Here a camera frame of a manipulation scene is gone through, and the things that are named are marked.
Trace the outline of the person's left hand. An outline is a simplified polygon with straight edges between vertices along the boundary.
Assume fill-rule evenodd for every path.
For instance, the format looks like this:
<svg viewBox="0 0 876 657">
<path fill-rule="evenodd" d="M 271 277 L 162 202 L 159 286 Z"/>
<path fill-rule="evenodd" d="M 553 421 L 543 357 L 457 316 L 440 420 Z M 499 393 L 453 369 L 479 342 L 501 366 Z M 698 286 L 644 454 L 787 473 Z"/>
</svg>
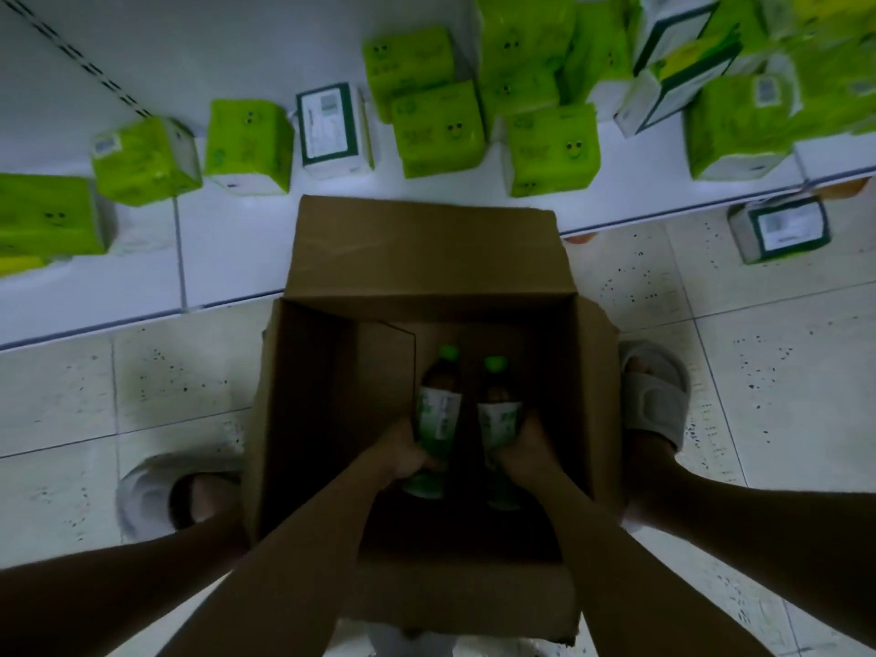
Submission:
<svg viewBox="0 0 876 657">
<path fill-rule="evenodd" d="M 408 439 L 411 437 L 411 418 L 393 421 L 367 450 L 368 457 L 380 470 L 383 486 L 408 479 L 419 472 L 410 472 Z"/>
</svg>

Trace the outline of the person's right hand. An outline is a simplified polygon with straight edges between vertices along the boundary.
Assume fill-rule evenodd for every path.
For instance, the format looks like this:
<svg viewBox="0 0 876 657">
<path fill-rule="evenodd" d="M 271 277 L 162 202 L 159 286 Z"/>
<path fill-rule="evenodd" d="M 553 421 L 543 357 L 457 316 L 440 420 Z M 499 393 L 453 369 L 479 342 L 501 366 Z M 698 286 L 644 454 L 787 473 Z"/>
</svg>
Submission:
<svg viewBox="0 0 876 657">
<path fill-rule="evenodd" d="M 515 485 L 533 496 L 563 474 L 541 417 L 534 409 L 527 412 L 513 441 L 495 448 L 490 455 Z"/>
</svg>

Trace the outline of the green bottle with white label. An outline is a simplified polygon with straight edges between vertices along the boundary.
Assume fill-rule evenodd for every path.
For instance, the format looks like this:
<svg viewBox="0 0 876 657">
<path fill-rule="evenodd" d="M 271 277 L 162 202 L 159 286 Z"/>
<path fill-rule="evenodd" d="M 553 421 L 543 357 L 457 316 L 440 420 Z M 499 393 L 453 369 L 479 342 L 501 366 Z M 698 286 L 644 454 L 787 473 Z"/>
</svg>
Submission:
<svg viewBox="0 0 876 657">
<path fill-rule="evenodd" d="M 521 491 L 494 456 L 497 448 L 514 441 L 520 431 L 522 395 L 511 372 L 507 356 L 485 358 L 485 376 L 476 405 L 485 460 L 486 502 L 497 511 L 517 511 Z"/>
<path fill-rule="evenodd" d="M 444 497 L 463 400 L 460 356 L 457 346 L 440 345 L 437 360 L 422 376 L 413 420 L 414 441 L 439 467 L 423 468 L 409 478 L 404 490 L 411 496 L 427 500 Z"/>
</svg>

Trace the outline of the person's right forearm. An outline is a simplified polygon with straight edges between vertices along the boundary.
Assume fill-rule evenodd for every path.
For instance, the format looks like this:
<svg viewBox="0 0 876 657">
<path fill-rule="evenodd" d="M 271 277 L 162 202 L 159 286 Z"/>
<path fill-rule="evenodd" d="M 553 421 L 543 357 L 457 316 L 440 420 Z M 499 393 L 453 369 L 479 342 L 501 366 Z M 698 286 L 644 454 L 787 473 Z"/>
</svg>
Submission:
<svg viewBox="0 0 876 657">
<path fill-rule="evenodd" d="M 553 527 L 598 657 L 772 657 L 556 466 L 520 485 Z"/>
</svg>

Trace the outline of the person's left forearm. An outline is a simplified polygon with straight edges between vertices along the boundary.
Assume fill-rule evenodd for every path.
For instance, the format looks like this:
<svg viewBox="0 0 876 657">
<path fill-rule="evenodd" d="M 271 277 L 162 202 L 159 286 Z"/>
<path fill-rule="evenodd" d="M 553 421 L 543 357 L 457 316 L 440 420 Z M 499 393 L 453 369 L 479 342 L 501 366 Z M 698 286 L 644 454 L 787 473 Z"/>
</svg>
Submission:
<svg viewBox="0 0 876 657">
<path fill-rule="evenodd" d="M 386 452 L 357 457 L 244 557 L 159 657 L 321 657 L 391 479 Z"/>
</svg>

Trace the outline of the white right slipper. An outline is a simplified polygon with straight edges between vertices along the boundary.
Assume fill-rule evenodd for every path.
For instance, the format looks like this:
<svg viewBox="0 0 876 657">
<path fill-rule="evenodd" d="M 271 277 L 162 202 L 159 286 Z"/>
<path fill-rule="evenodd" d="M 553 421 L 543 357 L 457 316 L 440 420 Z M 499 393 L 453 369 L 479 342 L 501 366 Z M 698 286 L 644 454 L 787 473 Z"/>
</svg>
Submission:
<svg viewBox="0 0 876 657">
<path fill-rule="evenodd" d="M 657 434 L 681 451 L 692 396 L 687 366 L 663 345 L 644 340 L 621 342 L 619 364 L 623 430 Z"/>
</svg>

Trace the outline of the white slipper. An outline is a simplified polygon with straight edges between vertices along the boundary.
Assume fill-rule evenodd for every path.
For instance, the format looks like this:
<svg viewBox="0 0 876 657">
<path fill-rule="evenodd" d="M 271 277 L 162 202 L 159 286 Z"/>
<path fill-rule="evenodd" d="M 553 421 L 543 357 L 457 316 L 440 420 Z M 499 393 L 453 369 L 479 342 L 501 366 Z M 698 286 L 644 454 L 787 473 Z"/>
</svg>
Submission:
<svg viewBox="0 0 876 657">
<path fill-rule="evenodd" d="M 681 451 L 692 396 L 687 366 L 663 345 L 644 340 L 621 342 L 619 364 L 623 430 L 657 434 Z"/>
<path fill-rule="evenodd" d="M 126 541 L 165 538 L 194 527 L 214 514 L 214 499 L 203 501 L 196 479 L 230 487 L 232 500 L 240 482 L 239 455 L 189 451 L 145 459 L 123 476 L 115 491 L 115 517 Z"/>
</svg>

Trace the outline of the brown cardboard box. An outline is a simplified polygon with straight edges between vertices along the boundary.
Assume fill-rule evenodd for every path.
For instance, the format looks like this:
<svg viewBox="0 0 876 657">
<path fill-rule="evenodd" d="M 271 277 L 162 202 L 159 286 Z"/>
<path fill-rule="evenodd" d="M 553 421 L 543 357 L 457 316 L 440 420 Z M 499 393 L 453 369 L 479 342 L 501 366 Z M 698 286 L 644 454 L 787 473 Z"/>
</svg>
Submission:
<svg viewBox="0 0 876 657">
<path fill-rule="evenodd" d="M 461 351 L 446 496 L 382 492 L 342 617 L 401 629 L 572 644 L 580 609 L 548 519 L 487 505 L 476 412 L 504 355 L 564 471 L 622 509 L 618 331 L 578 294 L 555 215 L 422 202 L 301 198 L 247 429 L 243 502 L 260 541 L 411 416 L 442 344 Z"/>
</svg>

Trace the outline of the person's right leg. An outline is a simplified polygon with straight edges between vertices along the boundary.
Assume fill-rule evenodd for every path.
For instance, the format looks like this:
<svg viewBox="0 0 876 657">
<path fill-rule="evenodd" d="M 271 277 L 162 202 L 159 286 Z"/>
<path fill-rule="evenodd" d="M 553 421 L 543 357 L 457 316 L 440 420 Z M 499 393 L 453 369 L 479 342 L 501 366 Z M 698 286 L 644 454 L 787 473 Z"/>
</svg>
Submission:
<svg viewBox="0 0 876 657">
<path fill-rule="evenodd" d="M 876 494 L 762 490 L 694 474 L 657 433 L 626 431 L 626 517 L 726 563 L 876 650 Z"/>
</svg>

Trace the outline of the person's leg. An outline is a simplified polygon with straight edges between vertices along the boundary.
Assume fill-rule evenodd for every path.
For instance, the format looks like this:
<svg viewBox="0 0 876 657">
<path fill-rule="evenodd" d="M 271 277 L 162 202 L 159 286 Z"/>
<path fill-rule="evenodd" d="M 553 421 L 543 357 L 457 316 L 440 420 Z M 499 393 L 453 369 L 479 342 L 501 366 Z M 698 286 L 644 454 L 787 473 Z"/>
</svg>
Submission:
<svg viewBox="0 0 876 657">
<path fill-rule="evenodd" d="M 0 657 L 107 657 L 229 573 L 250 545 L 242 515 L 0 570 Z"/>
<path fill-rule="evenodd" d="M 876 494 L 762 490 L 694 474 L 657 433 L 626 431 L 626 517 L 726 563 L 876 650 Z"/>
</svg>

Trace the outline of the white left slipper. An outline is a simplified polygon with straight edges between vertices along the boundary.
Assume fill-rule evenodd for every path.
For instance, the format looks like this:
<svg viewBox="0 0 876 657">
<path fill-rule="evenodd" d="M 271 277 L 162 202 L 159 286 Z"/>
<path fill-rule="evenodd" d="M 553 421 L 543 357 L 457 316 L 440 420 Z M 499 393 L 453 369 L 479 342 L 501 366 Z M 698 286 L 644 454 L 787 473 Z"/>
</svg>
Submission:
<svg viewBox="0 0 876 657">
<path fill-rule="evenodd" d="M 115 517 L 126 541 L 165 538 L 194 527 L 214 514 L 214 499 L 203 501 L 196 479 L 230 487 L 232 500 L 240 482 L 239 455 L 189 451 L 145 459 L 123 476 L 115 491 Z"/>
</svg>

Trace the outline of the white green-edged tissue pack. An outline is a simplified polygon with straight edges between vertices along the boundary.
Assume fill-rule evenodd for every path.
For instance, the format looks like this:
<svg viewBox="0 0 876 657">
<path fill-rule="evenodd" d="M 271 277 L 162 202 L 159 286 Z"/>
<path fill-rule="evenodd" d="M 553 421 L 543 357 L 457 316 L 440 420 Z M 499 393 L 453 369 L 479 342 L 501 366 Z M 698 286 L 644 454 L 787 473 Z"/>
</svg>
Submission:
<svg viewBox="0 0 876 657">
<path fill-rule="evenodd" d="M 824 203 L 813 193 L 751 202 L 728 211 L 743 264 L 765 264 L 819 250 L 833 234 Z"/>
<path fill-rule="evenodd" d="M 327 180 L 373 172 L 365 103 L 351 82 L 339 82 L 296 95 L 302 167 Z"/>
<path fill-rule="evenodd" d="M 739 55 L 739 35 L 700 38 L 646 66 L 631 83 L 614 120 L 629 139 L 684 109 Z"/>
<path fill-rule="evenodd" d="M 718 5 L 719 0 L 626 0 L 632 74 L 699 38 Z"/>
</svg>

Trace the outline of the person's left leg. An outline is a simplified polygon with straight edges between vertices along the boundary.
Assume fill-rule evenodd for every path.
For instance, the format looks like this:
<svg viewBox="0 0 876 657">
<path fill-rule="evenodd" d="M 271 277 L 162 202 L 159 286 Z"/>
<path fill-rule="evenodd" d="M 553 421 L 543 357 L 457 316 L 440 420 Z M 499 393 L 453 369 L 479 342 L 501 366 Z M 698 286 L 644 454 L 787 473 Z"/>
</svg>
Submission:
<svg viewBox="0 0 876 657">
<path fill-rule="evenodd" d="M 250 545 L 242 515 L 0 570 L 0 657 L 107 657 L 229 573 Z"/>
</svg>

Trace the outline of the yellow packet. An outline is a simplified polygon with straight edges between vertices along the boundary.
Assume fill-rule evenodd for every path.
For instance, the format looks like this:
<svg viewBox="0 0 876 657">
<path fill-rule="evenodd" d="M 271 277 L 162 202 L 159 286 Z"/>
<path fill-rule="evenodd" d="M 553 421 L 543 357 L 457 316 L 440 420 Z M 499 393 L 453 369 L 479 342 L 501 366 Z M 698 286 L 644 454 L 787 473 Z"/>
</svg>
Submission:
<svg viewBox="0 0 876 657">
<path fill-rule="evenodd" d="M 34 255 L 0 256 L 0 279 L 46 268 L 51 260 Z"/>
</svg>

